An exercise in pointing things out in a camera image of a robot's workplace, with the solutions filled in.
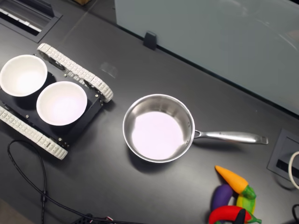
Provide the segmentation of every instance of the cable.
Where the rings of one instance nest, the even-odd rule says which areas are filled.
[[[294,178],[293,178],[293,174],[292,174],[292,166],[293,166],[293,161],[295,159],[295,157],[299,155],[299,151],[298,152],[295,152],[291,158],[290,158],[290,161],[289,161],[289,168],[288,168],[288,172],[289,172],[289,177],[290,177],[290,180],[292,182],[292,184],[295,186],[295,188],[297,188],[299,190],[299,186],[298,184],[296,184],[296,182],[294,181]]]
[[[21,169],[19,168],[19,166],[16,164],[16,162],[14,161],[14,158],[13,156],[11,155],[11,152],[10,152],[10,146],[15,143],[15,142],[23,142],[23,143],[26,143],[28,145],[30,145],[33,149],[35,149],[35,151],[37,152],[37,155],[41,161],[41,164],[42,164],[42,167],[43,167],[43,174],[44,174],[44,192],[42,192],[35,184],[33,184],[33,182],[31,182],[31,180],[29,180],[27,178],[27,176],[21,171]],[[43,196],[43,208],[42,208],[42,223],[43,223],[43,213],[44,213],[44,203],[45,203],[45,198],[47,198],[49,201],[51,201],[52,203],[54,203],[55,205],[57,205],[58,207],[60,208],[63,208],[65,210],[68,210],[76,215],[79,215],[81,217],[84,217],[84,218],[87,218],[87,219],[90,219],[90,220],[93,220],[93,221],[100,221],[100,222],[105,222],[105,223],[112,223],[112,224],[142,224],[142,223],[132,223],[132,222],[123,222],[123,221],[110,221],[110,220],[105,220],[103,218],[90,218],[89,216],[86,216],[85,214],[81,213],[81,212],[78,212],[74,209],[71,209],[63,204],[60,204],[59,202],[55,201],[54,199],[50,198],[47,194],[46,194],[46,172],[45,172],[45,168],[44,168],[44,164],[43,164],[43,159],[41,157],[41,155],[39,154],[38,150],[30,143],[30,142],[27,142],[27,141],[24,141],[24,140],[13,140],[9,143],[9,145],[7,146],[7,153],[8,153],[8,156],[11,160],[11,162],[13,163],[14,167],[18,170],[18,172],[21,174],[21,176],[37,191],[39,192],[42,196]]]
[[[292,214],[293,214],[293,217],[294,217],[296,223],[299,224],[299,220],[298,220],[298,218],[297,218],[297,216],[296,216],[296,212],[295,212],[295,208],[296,208],[297,206],[299,206],[299,204],[295,204],[295,205],[293,205],[293,207],[292,207]]]

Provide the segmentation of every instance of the bowl rim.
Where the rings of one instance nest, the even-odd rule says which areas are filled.
[[[84,109],[82,110],[82,112],[80,113],[80,116],[78,116],[75,120],[73,120],[72,122],[66,122],[66,123],[61,123],[61,122],[52,122],[48,119],[46,119],[44,116],[43,116],[43,113],[41,111],[41,99],[43,97],[43,95],[45,94],[45,92],[47,92],[49,89],[51,89],[53,86],[56,86],[56,85],[64,85],[64,84],[68,84],[68,85],[73,85],[75,86],[81,93],[82,95],[84,95]],[[69,82],[69,81],[61,81],[61,82],[56,82],[56,83],[52,83],[50,85],[48,85],[46,88],[43,89],[43,91],[40,93],[40,95],[38,96],[37,98],[37,101],[36,101],[36,110],[37,110],[37,113],[39,115],[39,117],[46,123],[50,124],[50,125],[54,125],[54,126],[65,126],[65,125],[68,125],[68,124],[71,124],[73,122],[75,122],[76,120],[78,120],[85,112],[86,110],[86,107],[87,107],[87,94],[86,92],[84,91],[84,89],[79,86],[78,84],[76,83],[72,83],[72,82]]]
[[[32,91],[30,91],[29,93],[26,93],[26,94],[16,94],[15,92],[11,92],[10,90],[8,90],[8,89],[5,87],[5,85],[4,85],[3,81],[2,81],[2,78],[3,78],[3,74],[4,74],[4,72],[5,72],[5,69],[6,69],[6,68],[7,68],[13,61],[18,60],[18,59],[23,58],[23,57],[34,58],[34,59],[36,59],[38,62],[41,63],[41,65],[42,65],[43,68],[44,68],[44,74],[43,74],[43,76],[44,76],[44,80],[43,80],[43,84],[42,84],[41,86],[39,86],[37,89],[32,90]],[[46,82],[46,79],[47,79],[47,74],[48,74],[48,69],[47,69],[46,63],[45,63],[41,58],[39,58],[39,57],[37,57],[37,56],[34,56],[34,55],[19,55],[19,56],[16,56],[16,57],[13,57],[13,58],[9,59],[9,60],[5,63],[5,65],[3,66],[3,68],[1,69],[1,71],[0,71],[0,87],[3,89],[4,92],[6,92],[7,94],[9,94],[9,95],[11,95],[11,96],[14,96],[14,97],[26,97],[26,96],[29,96],[29,95],[31,95],[32,93],[38,91],[38,90],[44,85],[44,83]]]

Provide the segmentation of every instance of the toy vegetable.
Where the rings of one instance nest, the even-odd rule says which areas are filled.
[[[243,208],[233,205],[225,205],[212,211],[209,217],[209,224],[218,223],[219,220],[235,221],[239,211]],[[262,220],[255,218],[250,212],[246,211],[245,223],[262,223]]]
[[[233,190],[228,184],[223,184],[217,187],[212,198],[211,211],[221,206],[228,205],[228,202],[232,195]]]
[[[256,207],[256,200],[248,199],[243,195],[239,195],[237,199],[237,206],[246,209],[251,214],[254,214],[254,208]]]
[[[254,190],[248,185],[248,182],[243,177],[240,177],[232,171],[220,166],[215,166],[215,169],[236,193],[249,199],[256,198]]]

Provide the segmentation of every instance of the black desk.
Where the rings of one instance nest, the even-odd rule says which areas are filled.
[[[257,194],[255,216],[263,223],[290,224],[299,192],[267,170],[281,128],[299,133],[299,121],[102,21],[76,4],[53,0],[64,16],[41,42],[46,42],[102,78],[114,91],[93,123],[63,161],[43,152],[50,196],[73,209],[115,220],[149,224],[206,223],[210,200],[221,181],[214,165],[245,177]],[[0,66],[38,44],[0,26]],[[100,70],[114,66],[116,78]],[[48,66],[50,72],[56,68]],[[138,98],[163,93],[181,100],[203,131],[244,131],[269,137],[269,145],[197,140],[177,161],[157,165],[141,161],[126,146],[122,120]],[[0,123],[0,198],[34,223],[40,223],[40,196],[10,162],[6,145],[20,134]],[[40,165],[23,146],[12,150],[20,167],[39,186]],[[51,203],[48,224],[77,219]]]

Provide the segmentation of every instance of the black cable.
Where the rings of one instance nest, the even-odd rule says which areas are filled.
[[[295,211],[295,208],[296,208],[297,206],[299,206],[299,204],[295,204],[295,205],[293,205],[293,207],[292,207],[292,214],[293,214],[293,217],[294,217],[296,223],[299,224],[299,220],[298,220],[298,218],[297,218],[297,216],[296,216],[296,211]]]
[[[44,192],[42,192],[35,184],[33,184],[33,182],[31,182],[31,180],[29,180],[26,175],[21,171],[21,169],[19,168],[19,166],[16,164],[16,162],[14,161],[13,159],[13,156],[11,155],[10,153],[10,146],[15,143],[15,142],[23,142],[23,143],[26,143],[28,145],[30,145],[32,148],[35,149],[35,151],[37,152],[37,155],[41,161],[41,164],[42,164],[42,167],[43,167],[43,174],[44,174]],[[54,199],[50,198],[47,194],[46,194],[46,172],[45,172],[45,168],[44,168],[44,164],[43,164],[43,159],[41,157],[41,155],[39,154],[38,150],[30,143],[30,142],[27,142],[27,141],[24,141],[24,140],[13,140],[9,143],[9,145],[7,146],[7,153],[8,153],[8,156],[11,160],[11,162],[13,163],[14,167],[18,170],[18,172],[21,174],[21,176],[37,191],[39,192],[42,196],[43,196],[43,208],[42,208],[42,213],[44,213],[44,203],[45,203],[45,198],[47,198],[49,201],[51,201],[52,203],[54,203],[55,205],[57,205],[58,207],[60,208],[63,208],[65,210],[68,210],[76,215],[79,215],[81,217],[84,217],[84,218],[87,218],[89,220],[93,220],[93,221],[100,221],[100,222],[105,222],[105,223],[118,223],[118,224],[142,224],[142,223],[132,223],[132,222],[123,222],[123,221],[110,221],[110,220],[105,220],[103,218],[90,218],[89,216],[86,216],[85,214],[81,213],[81,212],[78,212],[74,209],[71,209],[63,204],[60,204],[59,202],[55,201]]]

